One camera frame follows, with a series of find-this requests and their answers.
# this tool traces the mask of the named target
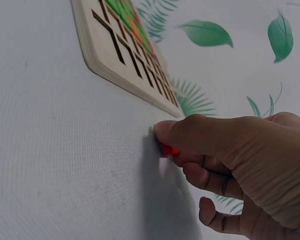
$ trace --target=red object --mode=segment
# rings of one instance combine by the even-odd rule
[[[180,151],[176,148],[173,148],[171,146],[168,146],[168,145],[165,145],[163,143],[161,143],[161,146],[162,146],[162,153],[164,156],[167,156],[167,157],[173,157],[173,156],[176,156],[180,153]]]

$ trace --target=wooden puzzle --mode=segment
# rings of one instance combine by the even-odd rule
[[[151,43],[130,0],[72,0],[88,67],[152,105],[183,115],[167,64]]]

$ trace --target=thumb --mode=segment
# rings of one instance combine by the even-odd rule
[[[160,142],[187,154],[230,161],[234,156],[241,158],[240,153],[247,153],[251,148],[254,152],[262,148],[275,128],[273,122],[257,117],[221,119],[191,115],[181,121],[159,122],[154,132]]]

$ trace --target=green puzzle piece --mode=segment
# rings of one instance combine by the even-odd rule
[[[148,45],[148,38],[147,38],[147,35],[146,35],[146,32],[145,32],[144,28],[139,23],[137,24],[137,26],[138,26],[138,30],[139,30],[140,36],[142,38],[143,46],[144,46],[145,50],[149,54],[152,54],[151,49]]]
[[[131,30],[133,31],[133,26],[131,25],[129,21],[129,12],[126,10],[126,6],[122,1],[118,1],[118,8],[120,9],[120,18],[124,22],[124,24]]]
[[[120,9],[118,7],[118,1],[117,0],[105,0],[106,3],[112,8],[112,10],[120,16]]]

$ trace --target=fingernail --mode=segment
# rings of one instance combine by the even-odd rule
[[[161,121],[153,126],[153,130],[158,138],[164,138],[175,123],[176,121]]]
[[[200,201],[199,201],[199,208],[201,208],[201,205],[202,205],[204,199],[206,199],[205,196],[203,196],[203,197],[200,198]]]

